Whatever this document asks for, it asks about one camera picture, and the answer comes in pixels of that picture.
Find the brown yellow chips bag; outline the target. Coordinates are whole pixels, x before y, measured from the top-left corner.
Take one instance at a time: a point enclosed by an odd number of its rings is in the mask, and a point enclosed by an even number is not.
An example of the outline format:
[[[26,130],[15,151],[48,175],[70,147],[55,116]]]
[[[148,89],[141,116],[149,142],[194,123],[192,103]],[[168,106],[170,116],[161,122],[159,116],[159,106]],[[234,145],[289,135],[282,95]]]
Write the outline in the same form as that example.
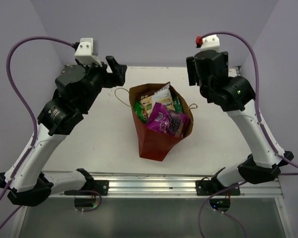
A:
[[[140,96],[140,104],[148,115],[151,114],[155,103],[163,104],[169,110],[175,110],[171,91],[169,88],[170,82],[166,83],[157,91],[151,90]]]

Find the dark green snack bag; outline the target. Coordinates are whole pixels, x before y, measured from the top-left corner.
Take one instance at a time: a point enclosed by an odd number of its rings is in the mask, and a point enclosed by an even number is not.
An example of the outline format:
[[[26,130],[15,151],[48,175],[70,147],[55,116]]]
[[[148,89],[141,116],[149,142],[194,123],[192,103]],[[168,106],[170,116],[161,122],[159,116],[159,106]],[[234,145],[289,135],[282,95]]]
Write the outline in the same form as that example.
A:
[[[173,94],[172,99],[173,99],[173,106],[175,108],[175,111],[183,114],[184,113],[183,108],[182,108],[182,105],[181,105],[181,102],[180,102],[178,96],[176,94]]]

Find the purple candy bag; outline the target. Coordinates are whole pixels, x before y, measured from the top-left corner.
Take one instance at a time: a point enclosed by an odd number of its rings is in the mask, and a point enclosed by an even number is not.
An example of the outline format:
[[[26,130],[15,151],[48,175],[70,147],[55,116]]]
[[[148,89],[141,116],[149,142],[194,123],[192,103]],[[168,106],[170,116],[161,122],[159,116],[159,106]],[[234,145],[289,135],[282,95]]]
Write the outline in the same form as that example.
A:
[[[190,118],[186,114],[169,110],[163,104],[155,103],[146,127],[162,134],[182,137],[189,121]]]

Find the green white chips bag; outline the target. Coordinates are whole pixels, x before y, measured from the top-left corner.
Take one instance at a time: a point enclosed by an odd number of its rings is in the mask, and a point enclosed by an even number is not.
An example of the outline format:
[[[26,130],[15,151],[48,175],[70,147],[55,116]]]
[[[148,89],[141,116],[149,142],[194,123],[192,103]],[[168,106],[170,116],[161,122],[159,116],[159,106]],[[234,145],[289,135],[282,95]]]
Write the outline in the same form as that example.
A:
[[[136,113],[138,119],[143,123],[146,124],[149,116],[146,112],[146,110],[143,108],[143,106],[141,105],[141,103],[139,101],[135,102],[135,105],[133,107],[134,112]]]

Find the red brown paper bag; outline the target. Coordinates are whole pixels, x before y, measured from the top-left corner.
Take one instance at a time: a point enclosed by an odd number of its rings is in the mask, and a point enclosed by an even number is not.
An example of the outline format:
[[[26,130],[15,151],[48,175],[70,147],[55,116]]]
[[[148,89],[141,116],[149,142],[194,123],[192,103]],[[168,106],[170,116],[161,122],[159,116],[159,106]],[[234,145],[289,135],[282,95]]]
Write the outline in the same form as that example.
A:
[[[143,84],[127,92],[127,106],[132,110],[139,156],[163,161],[176,144],[191,134],[192,109],[198,106],[188,105],[169,82]]]

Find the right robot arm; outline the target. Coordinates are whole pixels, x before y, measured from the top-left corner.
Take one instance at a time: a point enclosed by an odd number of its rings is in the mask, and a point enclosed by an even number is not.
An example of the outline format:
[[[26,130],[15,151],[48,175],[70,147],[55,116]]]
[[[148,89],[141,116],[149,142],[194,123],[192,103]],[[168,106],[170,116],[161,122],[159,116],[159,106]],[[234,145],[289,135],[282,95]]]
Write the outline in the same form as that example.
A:
[[[292,160],[291,151],[285,151],[271,136],[268,129],[261,129],[263,120],[255,109],[255,92],[249,81],[242,76],[229,76],[228,52],[215,50],[201,51],[186,58],[189,84],[197,85],[200,94],[208,103],[221,107],[234,121],[245,139],[251,154],[239,165],[222,168],[209,181],[201,186],[208,192],[224,194],[230,186],[242,181],[260,184],[275,180],[281,173],[280,168],[288,163],[281,159]]]

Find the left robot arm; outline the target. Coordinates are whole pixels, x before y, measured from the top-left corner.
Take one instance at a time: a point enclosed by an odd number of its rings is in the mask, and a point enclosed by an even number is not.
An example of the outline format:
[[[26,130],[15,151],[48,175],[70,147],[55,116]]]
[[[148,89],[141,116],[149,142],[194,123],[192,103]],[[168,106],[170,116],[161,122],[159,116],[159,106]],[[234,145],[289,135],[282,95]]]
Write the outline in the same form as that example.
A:
[[[34,207],[50,195],[89,195],[94,179],[85,169],[69,173],[49,174],[43,167],[74,127],[88,114],[103,88],[123,86],[127,66],[119,64],[113,56],[107,62],[65,66],[55,80],[53,98],[46,103],[35,120],[37,134],[32,136],[24,150],[26,158],[19,157],[12,168],[0,173],[0,188],[14,205]]]

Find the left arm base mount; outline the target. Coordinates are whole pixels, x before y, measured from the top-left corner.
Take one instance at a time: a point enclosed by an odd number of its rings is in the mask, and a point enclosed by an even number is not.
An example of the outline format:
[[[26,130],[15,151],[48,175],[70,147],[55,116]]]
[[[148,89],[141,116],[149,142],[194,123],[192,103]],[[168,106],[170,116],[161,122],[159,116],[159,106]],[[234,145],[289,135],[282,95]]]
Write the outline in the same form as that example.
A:
[[[101,196],[107,196],[109,190],[109,180],[94,180],[92,190],[99,193]]]

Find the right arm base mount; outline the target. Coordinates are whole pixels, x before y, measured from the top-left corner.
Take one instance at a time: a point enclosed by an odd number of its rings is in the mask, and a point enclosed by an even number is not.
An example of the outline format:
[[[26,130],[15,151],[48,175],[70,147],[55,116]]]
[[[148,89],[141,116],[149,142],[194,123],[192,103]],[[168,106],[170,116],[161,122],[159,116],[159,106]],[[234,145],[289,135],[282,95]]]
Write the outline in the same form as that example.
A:
[[[197,196],[211,196],[216,192],[222,191],[226,189],[226,187],[222,186],[220,183],[215,182],[208,177],[204,177],[200,180],[195,181],[195,190]],[[237,184],[234,184],[230,190],[224,191],[220,193],[220,195],[232,195],[239,196],[241,195],[240,189]]]

